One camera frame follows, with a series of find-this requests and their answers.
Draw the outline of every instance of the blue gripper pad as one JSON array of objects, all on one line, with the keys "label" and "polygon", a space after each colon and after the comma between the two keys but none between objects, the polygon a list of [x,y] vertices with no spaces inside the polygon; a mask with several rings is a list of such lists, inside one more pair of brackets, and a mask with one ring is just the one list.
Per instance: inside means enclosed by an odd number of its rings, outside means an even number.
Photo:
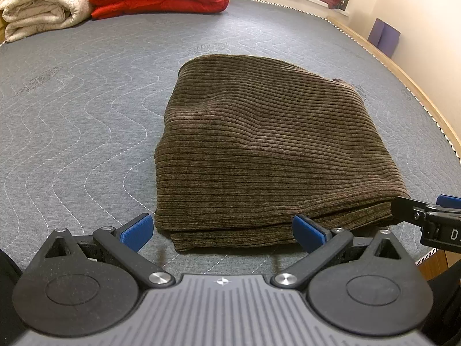
[{"label": "blue gripper pad", "polygon": [[451,195],[441,194],[437,198],[437,205],[444,208],[460,208],[461,209],[461,198]]},{"label": "blue gripper pad", "polygon": [[307,252],[311,253],[331,239],[331,231],[303,215],[293,217],[293,237]]},{"label": "blue gripper pad", "polygon": [[121,243],[138,252],[153,235],[154,220],[148,213],[143,213],[118,228],[115,236]]}]

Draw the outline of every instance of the beige wall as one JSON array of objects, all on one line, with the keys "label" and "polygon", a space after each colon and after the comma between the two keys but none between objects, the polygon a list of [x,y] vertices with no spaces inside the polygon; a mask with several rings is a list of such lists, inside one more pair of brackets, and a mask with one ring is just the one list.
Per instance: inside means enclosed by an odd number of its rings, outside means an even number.
[{"label": "beige wall", "polygon": [[423,89],[461,138],[461,0],[351,2],[350,27],[365,38],[377,17],[401,32],[393,61]]}]

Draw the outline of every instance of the purple box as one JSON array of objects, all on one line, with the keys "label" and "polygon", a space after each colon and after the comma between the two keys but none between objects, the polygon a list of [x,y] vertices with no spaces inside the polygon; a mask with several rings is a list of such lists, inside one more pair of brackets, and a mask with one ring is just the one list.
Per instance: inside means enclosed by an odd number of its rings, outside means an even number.
[{"label": "purple box", "polygon": [[400,32],[377,18],[368,36],[368,41],[391,58],[399,43],[399,37]]}]

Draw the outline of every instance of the metal screw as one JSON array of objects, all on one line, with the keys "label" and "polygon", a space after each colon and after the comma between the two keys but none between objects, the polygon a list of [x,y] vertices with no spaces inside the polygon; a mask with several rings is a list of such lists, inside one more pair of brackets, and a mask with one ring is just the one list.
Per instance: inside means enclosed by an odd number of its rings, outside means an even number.
[{"label": "metal screw", "polygon": [[298,278],[291,274],[291,273],[281,273],[275,276],[275,282],[280,284],[280,285],[292,285],[296,281],[298,281]]},{"label": "metal screw", "polygon": [[167,284],[171,281],[171,276],[167,272],[154,272],[150,274],[149,281],[153,284]]}]

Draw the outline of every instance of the gray mattress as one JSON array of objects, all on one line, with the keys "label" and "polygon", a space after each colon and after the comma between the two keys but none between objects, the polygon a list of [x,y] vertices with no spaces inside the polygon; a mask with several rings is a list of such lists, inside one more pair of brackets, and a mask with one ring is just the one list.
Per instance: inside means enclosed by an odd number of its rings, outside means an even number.
[{"label": "gray mattress", "polygon": [[[0,48],[0,248],[24,268],[54,228],[90,234],[155,211],[153,151],[177,71],[207,53],[275,57],[352,83],[416,199],[461,195],[461,165],[436,124],[384,66],[329,22],[231,0],[218,15],[139,14],[85,22]],[[393,228],[414,259],[429,251]],[[177,254],[156,233],[141,250],[181,272],[270,274],[295,245]]]}]

